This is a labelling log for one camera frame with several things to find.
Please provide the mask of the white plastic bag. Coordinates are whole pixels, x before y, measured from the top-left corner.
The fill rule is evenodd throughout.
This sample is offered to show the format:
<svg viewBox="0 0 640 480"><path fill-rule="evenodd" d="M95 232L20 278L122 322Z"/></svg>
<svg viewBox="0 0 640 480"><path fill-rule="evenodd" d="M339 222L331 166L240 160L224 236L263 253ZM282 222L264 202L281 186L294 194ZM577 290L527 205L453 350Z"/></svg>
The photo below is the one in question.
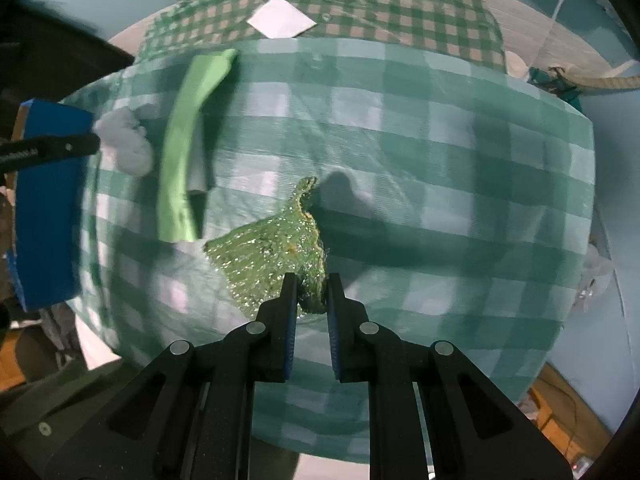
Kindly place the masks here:
<svg viewBox="0 0 640 480"><path fill-rule="evenodd" d="M105 113L93 124L92 132L114 169L133 177L143 177L153 169L154 154L146 130L129 108Z"/></svg>

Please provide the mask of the light green foam sheet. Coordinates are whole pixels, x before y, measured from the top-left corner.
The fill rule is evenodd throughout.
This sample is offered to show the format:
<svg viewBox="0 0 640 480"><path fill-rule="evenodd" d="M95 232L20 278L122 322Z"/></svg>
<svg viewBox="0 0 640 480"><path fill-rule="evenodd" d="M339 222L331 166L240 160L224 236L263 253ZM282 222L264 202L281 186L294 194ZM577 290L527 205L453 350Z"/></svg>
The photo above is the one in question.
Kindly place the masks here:
<svg viewBox="0 0 640 480"><path fill-rule="evenodd" d="M186 70L169 114L156 202L157 236L161 242L195 242L198 229L190 204L190 157L201 108L230 73L235 49L199 54Z"/></svg>

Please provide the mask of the blue cardboard box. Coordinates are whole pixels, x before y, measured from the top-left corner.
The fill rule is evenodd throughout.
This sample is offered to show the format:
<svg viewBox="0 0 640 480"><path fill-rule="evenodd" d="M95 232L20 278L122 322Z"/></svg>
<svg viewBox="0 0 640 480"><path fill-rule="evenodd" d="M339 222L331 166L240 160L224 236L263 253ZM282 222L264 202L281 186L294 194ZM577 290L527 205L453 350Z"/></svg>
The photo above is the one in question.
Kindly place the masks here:
<svg viewBox="0 0 640 480"><path fill-rule="evenodd" d="M85 110L32 99L18 109L10 142L93 133L92 123ZM6 258L16 296L27 312L78 294L77 226L86 168L93 155L1 171L15 196Z"/></svg>

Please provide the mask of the black furniture panel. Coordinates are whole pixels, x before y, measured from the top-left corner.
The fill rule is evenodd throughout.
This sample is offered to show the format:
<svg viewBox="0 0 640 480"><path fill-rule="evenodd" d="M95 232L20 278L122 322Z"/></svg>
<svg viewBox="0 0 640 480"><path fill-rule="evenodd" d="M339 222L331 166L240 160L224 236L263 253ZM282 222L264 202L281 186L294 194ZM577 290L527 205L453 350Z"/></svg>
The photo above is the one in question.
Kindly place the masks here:
<svg viewBox="0 0 640 480"><path fill-rule="evenodd" d="M118 72L134 57L58 18L3 0L1 8L1 136L11 136L20 105L58 102Z"/></svg>

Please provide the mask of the large-check green plastic tablecloth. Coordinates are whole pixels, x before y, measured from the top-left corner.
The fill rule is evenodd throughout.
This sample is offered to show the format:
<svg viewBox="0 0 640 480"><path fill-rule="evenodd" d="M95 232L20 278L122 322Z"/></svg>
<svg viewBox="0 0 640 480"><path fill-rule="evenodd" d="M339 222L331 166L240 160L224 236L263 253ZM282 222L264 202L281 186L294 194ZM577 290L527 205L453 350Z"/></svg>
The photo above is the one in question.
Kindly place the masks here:
<svg viewBox="0 0 640 480"><path fill-rule="evenodd" d="M373 321L446 339L518 402L576 296L591 228L592 122L524 81L461 58L352 39L243 41L202 108L202 238L157 237L158 171L89 162L70 307L145 366L176 339L245 323L204 240L278 212L317 177L311 213L330 272ZM367 463L366 385L341 385L326 317L305 315L284 385L258 385L253 432Z"/></svg>

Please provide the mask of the white paper card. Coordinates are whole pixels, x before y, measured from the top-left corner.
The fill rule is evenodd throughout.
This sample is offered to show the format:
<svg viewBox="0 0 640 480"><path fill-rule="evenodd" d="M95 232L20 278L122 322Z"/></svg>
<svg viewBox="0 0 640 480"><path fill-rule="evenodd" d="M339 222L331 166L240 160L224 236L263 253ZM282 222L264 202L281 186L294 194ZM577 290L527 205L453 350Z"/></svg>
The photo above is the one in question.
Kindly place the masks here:
<svg viewBox="0 0 640 480"><path fill-rule="evenodd" d="M247 20L268 39L291 39L317 23L286 0L268 0Z"/></svg>

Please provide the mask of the small-check green tablecloth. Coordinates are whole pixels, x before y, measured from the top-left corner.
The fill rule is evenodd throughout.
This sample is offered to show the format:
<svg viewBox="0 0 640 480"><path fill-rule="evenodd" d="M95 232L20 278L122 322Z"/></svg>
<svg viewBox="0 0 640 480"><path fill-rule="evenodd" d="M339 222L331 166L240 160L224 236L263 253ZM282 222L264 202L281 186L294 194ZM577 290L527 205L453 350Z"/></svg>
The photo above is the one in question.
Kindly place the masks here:
<svg viewBox="0 0 640 480"><path fill-rule="evenodd" d="M248 19L268 0L183 0L158 14L136 59L259 38ZM309 37L341 37L448 54L503 72L498 21L482 0L285 0L314 21Z"/></svg>

